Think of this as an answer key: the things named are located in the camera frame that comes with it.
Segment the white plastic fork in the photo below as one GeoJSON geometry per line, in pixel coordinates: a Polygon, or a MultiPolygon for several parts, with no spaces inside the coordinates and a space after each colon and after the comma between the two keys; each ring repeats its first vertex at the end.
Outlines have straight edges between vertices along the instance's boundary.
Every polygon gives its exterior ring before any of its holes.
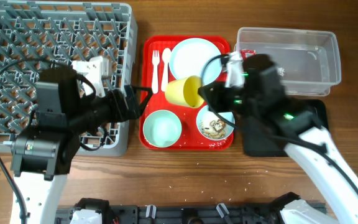
{"type": "Polygon", "coordinates": [[[154,50],[152,53],[152,92],[153,94],[158,93],[158,65],[160,63],[160,54],[158,50],[154,50]]]}

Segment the white plastic spoon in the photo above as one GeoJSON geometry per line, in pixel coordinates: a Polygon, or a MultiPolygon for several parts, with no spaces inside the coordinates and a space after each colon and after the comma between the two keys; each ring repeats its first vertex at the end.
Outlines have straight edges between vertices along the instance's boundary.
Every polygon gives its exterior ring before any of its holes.
{"type": "Polygon", "coordinates": [[[161,90],[163,92],[165,92],[168,85],[168,66],[169,66],[171,54],[172,51],[169,48],[165,48],[162,53],[163,75],[162,75],[162,82],[161,82],[161,90]]]}

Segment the food scraps and rice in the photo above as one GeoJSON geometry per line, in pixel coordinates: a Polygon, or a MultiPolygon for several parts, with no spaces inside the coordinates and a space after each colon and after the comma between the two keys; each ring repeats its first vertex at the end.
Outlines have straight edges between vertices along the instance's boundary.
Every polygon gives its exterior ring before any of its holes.
{"type": "Polygon", "coordinates": [[[226,135],[225,128],[226,123],[220,119],[200,122],[201,134],[209,139],[222,139],[226,135]]]}

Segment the blue bowl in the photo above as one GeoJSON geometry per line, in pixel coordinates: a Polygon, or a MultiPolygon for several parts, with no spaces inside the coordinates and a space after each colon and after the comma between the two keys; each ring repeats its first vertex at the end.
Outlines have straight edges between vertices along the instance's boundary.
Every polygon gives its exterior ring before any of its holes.
{"type": "Polygon", "coordinates": [[[207,139],[220,141],[229,137],[234,128],[226,124],[209,110],[208,105],[202,107],[196,117],[198,131],[207,139]]]}

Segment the red ketchup sachet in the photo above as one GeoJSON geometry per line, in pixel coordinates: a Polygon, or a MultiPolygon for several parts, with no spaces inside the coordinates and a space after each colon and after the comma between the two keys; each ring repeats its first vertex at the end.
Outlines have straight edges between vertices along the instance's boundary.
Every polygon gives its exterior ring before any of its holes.
{"type": "Polygon", "coordinates": [[[248,49],[243,49],[240,50],[239,52],[244,60],[256,54],[255,50],[248,50],[248,49]]]}

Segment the yellow plastic cup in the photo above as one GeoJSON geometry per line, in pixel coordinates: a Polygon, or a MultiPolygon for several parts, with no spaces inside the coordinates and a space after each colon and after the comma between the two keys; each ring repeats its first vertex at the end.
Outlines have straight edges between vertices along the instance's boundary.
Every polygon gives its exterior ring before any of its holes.
{"type": "Polygon", "coordinates": [[[165,90],[166,100],[177,106],[199,108],[204,99],[198,94],[201,78],[190,76],[181,80],[169,82],[165,90]]]}

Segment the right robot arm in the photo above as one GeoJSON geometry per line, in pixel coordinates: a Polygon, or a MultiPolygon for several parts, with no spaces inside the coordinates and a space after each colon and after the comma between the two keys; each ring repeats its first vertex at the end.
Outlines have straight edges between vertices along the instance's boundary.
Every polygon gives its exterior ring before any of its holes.
{"type": "Polygon", "coordinates": [[[304,100],[290,97],[268,55],[243,58],[217,55],[227,70],[225,82],[198,89],[211,112],[238,114],[247,155],[288,156],[315,184],[334,216],[313,208],[293,193],[269,206],[269,223],[358,223],[358,177],[338,151],[329,130],[304,100]]]}

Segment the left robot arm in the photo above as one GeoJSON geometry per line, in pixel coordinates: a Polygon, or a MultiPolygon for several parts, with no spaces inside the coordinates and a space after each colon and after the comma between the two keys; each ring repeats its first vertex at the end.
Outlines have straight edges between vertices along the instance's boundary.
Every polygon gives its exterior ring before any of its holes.
{"type": "Polygon", "coordinates": [[[71,67],[49,68],[35,84],[38,108],[12,143],[11,170],[20,194],[13,198],[11,223],[54,223],[71,162],[83,133],[96,134],[107,123],[139,119],[153,93],[151,88],[126,85],[99,97],[80,96],[78,83],[91,85],[71,67]]]}

